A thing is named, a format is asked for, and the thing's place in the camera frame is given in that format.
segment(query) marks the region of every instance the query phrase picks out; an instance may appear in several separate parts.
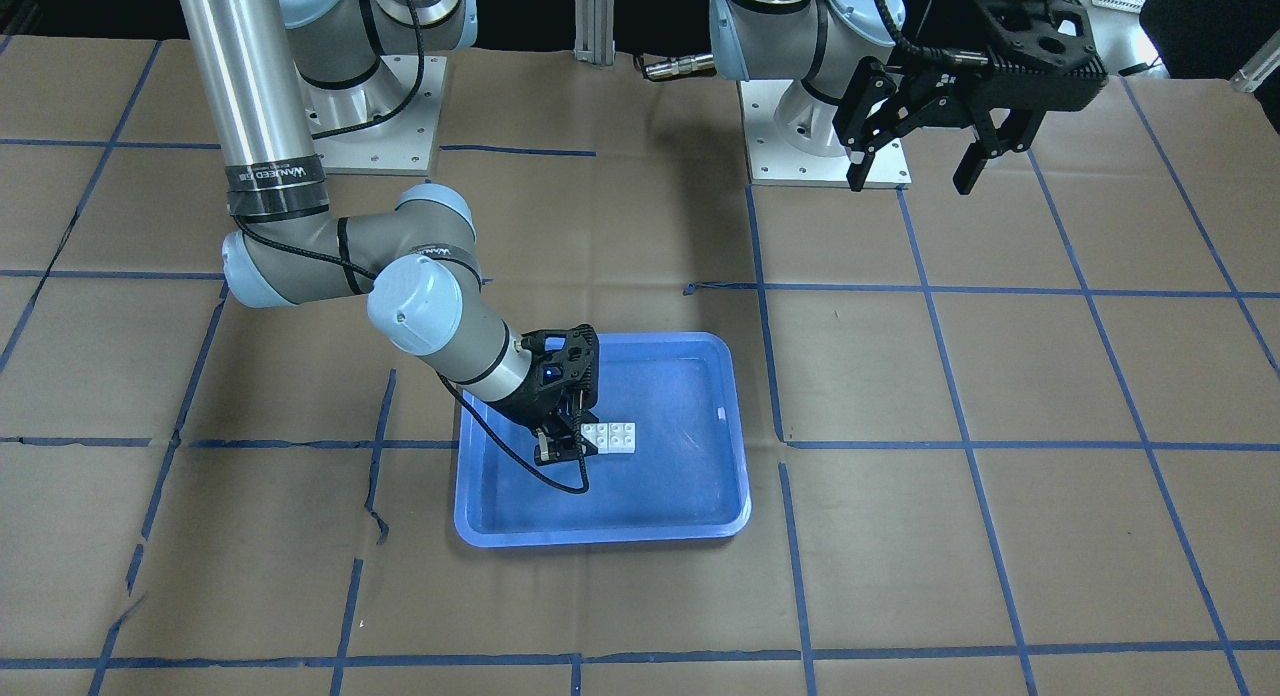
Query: gray robot arm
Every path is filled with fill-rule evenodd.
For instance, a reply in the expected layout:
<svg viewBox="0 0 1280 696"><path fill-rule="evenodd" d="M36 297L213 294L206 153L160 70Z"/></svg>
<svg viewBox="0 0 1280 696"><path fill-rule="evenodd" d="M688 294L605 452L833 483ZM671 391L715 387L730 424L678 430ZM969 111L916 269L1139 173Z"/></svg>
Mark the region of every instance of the gray robot arm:
<svg viewBox="0 0 1280 696"><path fill-rule="evenodd" d="M317 29L329 17L346 18L343 3L312 22ZM585 360L579 365L564 363L566 354L548 349L545 339L515 335L480 298L475 225L466 201L448 187L412 187L389 212L349 219L330 212L279 1L182 4L238 226L223 242L236 298L266 308L367 292L375 328L447 385L465 386L530 427L541 444L540 461L580 461L594 452L577 432L594 421L594 331L563 333ZM301 37L297 31L293 40ZM366 44L365 32L355 41ZM379 61L375 52L362 58ZM349 70L367 68L360 58L334 59L334 75L342 73L339 61Z"/></svg>
<svg viewBox="0 0 1280 696"><path fill-rule="evenodd" d="M1025 152L1046 113L1080 111L1106 84L1079 0L929 0L910 38L905 17L902 0L710 0L712 54L645 77L792 81L774 113L783 139L817 157L847 150L852 191L892 139L972 127L952 177L961 194L988 160Z"/></svg>

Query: blue tape grid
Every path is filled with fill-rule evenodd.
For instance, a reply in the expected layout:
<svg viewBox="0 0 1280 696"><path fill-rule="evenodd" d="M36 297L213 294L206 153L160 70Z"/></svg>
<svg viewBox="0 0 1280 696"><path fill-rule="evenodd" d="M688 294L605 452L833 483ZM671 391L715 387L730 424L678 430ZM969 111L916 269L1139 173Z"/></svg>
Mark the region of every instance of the blue tape grid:
<svg viewBox="0 0 1280 696"><path fill-rule="evenodd" d="M1253 313L1249 312L1248 303L1244 303L1244 296L1235 287L1235 280L1226 269L1220 253L1217 253L1217 246L1213 244L1212 237L1208 235L1208 228L1201 221L1199 212L1196 210L1196 203L1192 202L1190 196L1187 193L1187 187L1183 186L1181 178L1178 175L1174 162L1169 160L1169 154L1165 152L1165 146L1160 143L1160 137L1156 136L1156 129L1151 127L1151 122L1147 122L1147 113L1142 111L1142 104L1138 104L1138 96L1133 93L1133 87L1129 86L1126 78L1120 79L1120 84L1124 86L1125 93L1129 95L1129 102L1133 104L1134 111L1138 111L1138 118L1142 125L1147 129L1147 136L1151 136L1151 143L1156 146L1156 154L1160 154L1160 160L1165 162L1165 168L1169 169L1169 175L1172 178L1174 184L1178 186L1178 193L1183 198L1183 203L1187 205L1187 211L1190 214L1192 221L1196 223L1196 229L1199 232L1201 239L1204 241L1204 246L1208 248L1208 253L1213 257L1213 264L1217 264L1219 271L1222 274L1222 280L1226 281L1228 289L1231 296L1235 296L1235 303L1240 307L1240 313L1244 313L1244 321L1249 324L1249 330L1253 331L1253 338L1258 340L1258 345L1262 345L1262 353L1267 357L1267 363L1271 363L1271 371L1280 376L1280 365L1276 365L1275 353L1271 352L1267 340L1263 339L1262 331L1258 330L1258 324L1253 321Z"/></svg>
<svg viewBox="0 0 1280 696"><path fill-rule="evenodd" d="M369 459L369 495L365 498L365 512L378 523L378 545L387 541L390 527L374 508L374 499L378 496L378 476L383 468L383 448L387 445L387 422L392 413L392 399L396 395L396 368L387 375L387 390L383 393L383 404L378 409L378 429L374 431L372 454Z"/></svg>
<svg viewBox="0 0 1280 696"><path fill-rule="evenodd" d="M104 145L105 148L102 148L101 157L97 159L97 166L93 168L93 175L90 177L88 184L84 186L84 191L81 194L78 203L76 205L76 210L72 214L70 221L67 224L61 239L58 242L58 248L55 248L54 251L54 257L49 260L49 266L46 266L45 271L41 273L40 281L36 283L36 289L32 290L31 298L27 299L27 306L22 310L22 316L18 317L18 324L15 324L13 331L10 331L9 340L5 342L4 351L0 351L0 374L3 374L6 365L9 365L9 358L13 357L13 351L14 348L17 348L22 333L27 329L27 322L31 321L32 312L36 311L36 301L40 299L41 292L45 290L45 283L49 281L49 273L52 271L54 264L58 264L58 257L60 257L60 255L63 255L63 249L67 248L67 242L70 239L72 232L74 230L76 224L79 221L81 214L84 211L84 207L88 203L90 196L93 194L93 187L97 186L99 178L102 177L102 171L104 169L106 169L106 162L111 157L111 154L114 152L115 143L118 143L118 141L120 139L120 134L124 130L124 124L125 122L128 122L129 114L133 113L133 106L138 102L138 96L142 95L142 86L146 84L147 82L147 75L150 75L151 73L151 67L155 67L157 54L160 54L160 41L156 41L156 44L151 46L151 54L147 56L147 61L145 67L142 67L142 73L141 75L138 75L136 84L133 84L133 93L129 93L129 100L127 104L124 104L124 113L120 114L119 122L115 123L115 128L114 130L111 130L111 138L109 139L108 143Z"/></svg>
<svg viewBox="0 0 1280 696"><path fill-rule="evenodd" d="M1048 182L1044 180L1044 173L1039 168L1039 160L1036 157L1033 150L1028 150L1028 157L1030 157L1032 169L1036 171L1036 179L1039 182L1041 189L1044 193L1044 201L1048 205L1051 216L1053 217L1053 225L1057 228L1059 234L1062 239L1062 246L1066 249L1066 255L1070 258L1071 269L1075 271L1075 279L1080 283L1080 289L1088 290L1088 281L1084 278L1084 269L1080 267L1079 258L1075 256L1075 248L1071 244L1070 237L1066 234L1066 228L1062 225L1061 214L1059 214L1057 203L1053 200L1053 194L1050 191ZM1226 636L1226 628L1222 626L1222 619L1217 613L1217 606L1213 604L1213 597L1208 592L1208 586L1204 583L1204 577L1201 573L1199 562L1196 559L1196 554L1192 550L1190 540L1187 536L1187 528L1183 528L1181 518L1179 518L1178 508L1174 505L1174 496L1169 491L1169 485L1165 482L1165 476L1160 468L1160 459L1156 458L1156 449L1151 444L1151 438L1147 435L1146 423L1142 421L1142 415L1138 413L1137 400L1133 399L1133 390L1129 389L1129 381L1124 376L1124 371L1120 368L1120 360L1116 358L1115 349L1111 345L1111 336L1107 335L1107 328L1102 324L1102 316L1098 313L1097 301L1092 294L1084 294L1084 301L1088 303L1089 313L1093 317L1094 328L1097 328L1098 336L1102 340L1102 347L1106 349L1107 360L1111 362L1111 370L1115 372L1116 381L1120 385L1120 393L1124 394L1125 407L1129 409L1129 415L1133 417L1133 423L1138 430L1138 438L1142 441L1143 450L1147 454L1147 462L1151 464L1151 473L1156 478L1156 485L1160 487L1160 495L1165 500L1165 508L1169 512L1169 517L1174 523L1174 531L1178 534L1178 541L1183 548L1183 554L1187 557L1187 564L1190 567L1192 576L1196 578L1196 586L1199 589L1201 596L1204 601L1204 609L1208 612L1210 619L1213 622L1213 631L1217 633L1219 642L1221 644L1222 652L1226 655L1226 661L1231 669L1231 676L1235 678L1235 684L1240 691L1240 696L1249 695L1249 687L1244 683L1244 674L1240 672L1240 664L1235 659L1235 651L1231 649L1231 642Z"/></svg>
<svg viewBox="0 0 1280 696"><path fill-rule="evenodd" d="M782 514L787 522L787 550L791 554L791 582L796 594L796 622L800 627L800 660L804 664L806 696L818 696L818 674L813 665L813 636L809 632L809 601L804 594L804 568L800 566L800 536L796 532L795 504L791 500L791 473L787 464L778 464L778 486L782 487Z"/></svg>
<svg viewBox="0 0 1280 696"><path fill-rule="evenodd" d="M338 637L338 652L334 655L333 681L329 683L329 696L342 693L342 674L347 668L347 649L351 646L351 624L356 619L356 600L360 597L360 576L364 571L365 560L352 560L351 586L347 587L347 608L342 613L342 636Z"/></svg>
<svg viewBox="0 0 1280 696"><path fill-rule="evenodd" d="M915 258L915 271L920 278L920 287L924 289L924 306L929 310L933 339L937 340L938 357L942 360L942 374L946 376L947 391L951 394L951 407L955 409L956 426L960 427L960 440L964 444L965 461L969 463L969 477L973 478L974 493L978 495L978 508L982 512L982 523L987 531L987 542L991 546L991 555L996 563L996 577L1000 581L1000 591L1005 596L1005 608L1009 612L1009 624L1014 632L1014 645L1018 646L1018 660L1023 667L1023 678L1027 681L1027 692L1028 696L1037 696L1036 673L1032 669L1030 654L1027 651L1027 638L1023 636L1023 624L1018 618L1018 605L1014 601L1012 586L1009 582L1009 572L1005 568L1005 558L1000 549L1000 537L996 535L996 523L991 518L987 490L982 482L982 472L978 470L978 455L974 454L973 441L969 438L969 422L965 421L964 406L960 404L960 390L956 388L955 372L951 370L951 357L947 353L946 340L942 338L942 322L938 319L937 304L933 303L933 292L929 290L929 276L924 269L924 257L920 253L919 239L915 237L915 226L911 223L911 210L906 205L905 191L897 191L897 205L901 209L902 225L906 228L906 237L911 246L911 257Z"/></svg>

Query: metal plate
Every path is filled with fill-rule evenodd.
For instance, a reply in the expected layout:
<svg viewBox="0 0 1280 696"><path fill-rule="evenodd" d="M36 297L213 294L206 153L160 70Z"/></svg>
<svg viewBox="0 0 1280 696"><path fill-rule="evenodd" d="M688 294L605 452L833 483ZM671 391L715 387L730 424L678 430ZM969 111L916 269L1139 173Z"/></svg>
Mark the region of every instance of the metal plate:
<svg viewBox="0 0 1280 696"><path fill-rule="evenodd" d="M416 55L384 55L383 61L407 91L417 75ZM389 177L425 177L435 152L435 127L444 99L443 55L428 55L420 96L397 118L353 134L316 141L325 173L381 173Z"/></svg>
<svg viewBox="0 0 1280 696"><path fill-rule="evenodd" d="M815 157L782 139L773 123L782 92L791 81L742 81L742 130L746 136L746 159L751 169L751 184L759 186L832 186L847 189L849 157ZM891 141L876 155L868 189L897 189L911 182L906 168L906 154L899 139Z"/></svg>

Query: plastic tray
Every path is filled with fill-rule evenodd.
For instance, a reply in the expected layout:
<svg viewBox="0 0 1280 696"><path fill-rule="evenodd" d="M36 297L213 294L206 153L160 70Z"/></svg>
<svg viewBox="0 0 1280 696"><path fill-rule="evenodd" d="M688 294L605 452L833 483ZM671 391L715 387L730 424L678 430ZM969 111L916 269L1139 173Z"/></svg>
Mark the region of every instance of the plastic tray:
<svg viewBox="0 0 1280 696"><path fill-rule="evenodd" d="M526 461L534 438L466 395ZM526 473L462 413L453 523L472 546L728 537L751 496L728 348L709 333L603 333L602 422L635 422L634 454L590 455L582 495ZM577 486L577 463L543 473Z"/></svg>

